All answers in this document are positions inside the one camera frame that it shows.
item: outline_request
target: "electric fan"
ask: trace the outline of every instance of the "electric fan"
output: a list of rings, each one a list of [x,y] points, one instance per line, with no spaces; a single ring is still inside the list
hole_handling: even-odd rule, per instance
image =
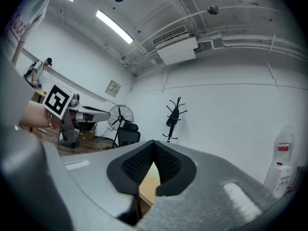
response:
[[[114,139],[112,148],[115,145],[118,128],[124,125],[124,122],[132,123],[134,121],[134,115],[130,108],[125,105],[117,105],[113,107],[110,111],[110,118],[108,119],[109,126],[116,131],[116,137]]]

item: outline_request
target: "office chair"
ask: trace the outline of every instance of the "office chair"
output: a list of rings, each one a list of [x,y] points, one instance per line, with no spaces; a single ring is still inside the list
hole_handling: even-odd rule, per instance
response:
[[[122,128],[118,128],[119,147],[134,144],[140,141],[138,126],[125,122]]]

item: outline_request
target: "air conditioner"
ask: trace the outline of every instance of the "air conditioner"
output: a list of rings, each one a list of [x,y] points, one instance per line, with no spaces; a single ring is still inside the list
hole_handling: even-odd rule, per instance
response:
[[[189,33],[187,31],[186,26],[180,26],[154,39],[153,46],[156,49],[160,49],[172,43],[188,38],[189,38]]]
[[[158,55],[166,65],[196,58],[198,48],[196,37],[189,37],[186,26],[173,29],[153,40]]]

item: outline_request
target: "red label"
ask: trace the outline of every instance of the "red label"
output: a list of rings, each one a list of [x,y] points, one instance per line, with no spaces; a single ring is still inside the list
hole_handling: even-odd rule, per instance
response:
[[[289,146],[279,146],[278,151],[287,152],[289,150]]]

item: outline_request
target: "gray surface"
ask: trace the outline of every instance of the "gray surface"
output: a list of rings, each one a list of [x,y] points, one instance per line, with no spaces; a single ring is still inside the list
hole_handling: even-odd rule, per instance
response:
[[[51,176],[78,231],[133,231],[93,202],[73,181],[63,165],[56,148],[44,143]]]
[[[145,142],[93,154],[63,157],[65,164],[88,160],[89,166],[69,173],[51,144],[45,151],[51,175],[67,206],[76,230],[134,230],[119,222],[116,216],[128,209],[130,196],[116,192],[106,176],[110,161]],[[276,200],[256,180],[228,161],[183,146],[163,142],[166,146],[189,156],[197,166],[195,179],[178,196],[156,197],[156,203],[139,221],[140,231],[231,230],[245,224],[242,215],[223,190],[227,182],[235,182],[262,210]]]
[[[120,150],[107,150],[96,153],[61,157],[64,164],[88,160],[90,165],[70,170],[69,174],[81,190],[100,208],[114,217],[129,210],[133,196],[119,193],[108,179],[107,166],[115,158],[135,149],[135,145],[121,147]]]
[[[12,67],[0,47],[0,124],[18,126],[33,93],[33,89]]]
[[[222,186],[234,182],[261,208],[274,203],[273,196],[256,180],[228,161],[187,147],[162,142],[189,156],[197,165],[191,185],[180,195],[156,197],[155,205],[138,223],[141,231],[231,230],[245,224],[242,215],[233,209]]]

